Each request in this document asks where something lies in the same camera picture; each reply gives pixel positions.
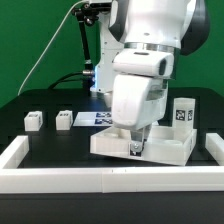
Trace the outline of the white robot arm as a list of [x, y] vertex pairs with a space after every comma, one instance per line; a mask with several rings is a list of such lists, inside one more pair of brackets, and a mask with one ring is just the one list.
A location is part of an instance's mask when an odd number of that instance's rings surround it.
[[91, 0], [109, 3], [100, 15], [101, 58], [94, 92], [104, 94], [112, 126], [91, 137], [91, 151], [141, 156], [152, 124], [164, 117], [168, 81], [180, 55], [207, 40], [205, 0]]

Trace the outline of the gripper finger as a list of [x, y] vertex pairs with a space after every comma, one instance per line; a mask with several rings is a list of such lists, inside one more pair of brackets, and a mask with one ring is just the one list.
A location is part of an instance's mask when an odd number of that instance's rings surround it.
[[140, 156], [144, 149], [145, 141], [147, 140], [147, 131], [145, 128], [142, 128], [137, 131], [131, 131], [130, 134], [130, 154]]

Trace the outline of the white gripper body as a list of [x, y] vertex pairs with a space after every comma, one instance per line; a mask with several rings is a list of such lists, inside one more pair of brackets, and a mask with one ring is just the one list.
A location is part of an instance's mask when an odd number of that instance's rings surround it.
[[164, 116], [173, 65], [173, 54], [160, 51], [124, 49], [114, 58], [118, 72], [112, 97], [115, 127], [138, 130]]

